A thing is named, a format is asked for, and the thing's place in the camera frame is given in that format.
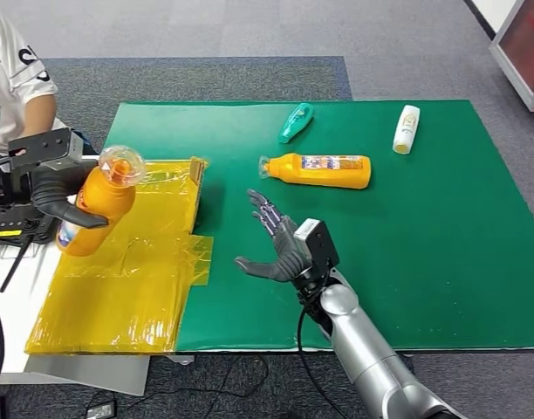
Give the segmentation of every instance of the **orange plastic bottle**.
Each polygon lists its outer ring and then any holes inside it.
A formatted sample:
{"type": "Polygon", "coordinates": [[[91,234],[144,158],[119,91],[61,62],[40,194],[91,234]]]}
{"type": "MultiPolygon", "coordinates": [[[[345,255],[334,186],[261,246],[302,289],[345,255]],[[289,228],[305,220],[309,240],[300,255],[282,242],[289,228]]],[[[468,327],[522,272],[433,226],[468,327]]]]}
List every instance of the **orange plastic bottle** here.
{"type": "Polygon", "coordinates": [[[370,159],[364,155],[297,155],[259,159],[262,178],[277,177],[288,183],[363,189],[370,182],[370,159]]]}
{"type": "Polygon", "coordinates": [[[76,197],[76,205],[86,212],[105,216],[107,227],[85,229],[63,222],[56,243],[72,256],[88,256],[96,251],[135,200],[135,185],[145,175],[145,163],[138,152],[125,146],[102,151],[98,166],[86,177],[76,197]]]}

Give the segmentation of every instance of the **teal bottle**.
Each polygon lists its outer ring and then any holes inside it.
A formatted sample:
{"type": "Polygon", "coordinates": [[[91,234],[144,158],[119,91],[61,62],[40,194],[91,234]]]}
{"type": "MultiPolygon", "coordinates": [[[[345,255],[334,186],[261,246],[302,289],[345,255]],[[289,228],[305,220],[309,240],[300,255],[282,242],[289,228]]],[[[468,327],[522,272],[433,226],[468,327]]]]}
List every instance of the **teal bottle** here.
{"type": "Polygon", "coordinates": [[[286,144],[291,141],[294,135],[306,128],[313,116],[314,107],[310,103],[304,102],[296,106],[279,133],[279,142],[286,144]]]}

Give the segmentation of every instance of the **yellow plastic bag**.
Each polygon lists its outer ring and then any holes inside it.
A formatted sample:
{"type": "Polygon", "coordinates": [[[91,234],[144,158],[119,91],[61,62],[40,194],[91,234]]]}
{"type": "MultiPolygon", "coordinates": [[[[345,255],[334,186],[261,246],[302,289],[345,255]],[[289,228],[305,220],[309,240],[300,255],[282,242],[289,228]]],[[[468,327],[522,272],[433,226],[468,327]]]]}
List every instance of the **yellow plastic bag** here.
{"type": "Polygon", "coordinates": [[[61,256],[26,352],[173,352],[190,288],[208,278],[212,238],[190,234],[204,168],[148,162],[133,208],[98,251],[61,256]]]}

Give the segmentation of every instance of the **green cutting mat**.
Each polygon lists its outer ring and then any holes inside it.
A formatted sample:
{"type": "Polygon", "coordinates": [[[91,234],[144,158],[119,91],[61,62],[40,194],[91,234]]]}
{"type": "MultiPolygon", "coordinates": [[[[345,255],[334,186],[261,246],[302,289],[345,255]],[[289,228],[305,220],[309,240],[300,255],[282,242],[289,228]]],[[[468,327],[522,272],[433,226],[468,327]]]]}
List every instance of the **green cutting mat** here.
{"type": "MultiPolygon", "coordinates": [[[[301,309],[291,285],[248,278],[237,255],[274,251],[251,218],[247,188],[298,223],[325,220],[339,269],[397,349],[534,347],[534,220],[466,100],[316,103],[289,144],[279,129],[290,103],[122,104],[107,146],[146,159],[207,159],[195,233],[215,238],[208,286],[193,287],[177,349],[296,346],[301,309]],[[406,103],[420,108],[410,155],[392,141],[406,103]],[[261,155],[367,155],[365,190],[261,180],[261,155]]],[[[328,347],[313,322],[307,347],[328,347]]]]}

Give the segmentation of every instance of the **person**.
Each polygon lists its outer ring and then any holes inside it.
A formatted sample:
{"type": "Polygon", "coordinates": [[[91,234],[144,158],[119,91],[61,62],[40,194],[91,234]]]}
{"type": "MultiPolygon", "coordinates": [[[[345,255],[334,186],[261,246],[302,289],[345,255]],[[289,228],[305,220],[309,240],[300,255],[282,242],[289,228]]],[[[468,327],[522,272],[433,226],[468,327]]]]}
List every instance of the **person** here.
{"type": "MultiPolygon", "coordinates": [[[[11,140],[65,127],[55,118],[57,92],[34,50],[0,12],[0,154],[11,140]]],[[[81,137],[86,154],[94,152],[81,137]]]]}

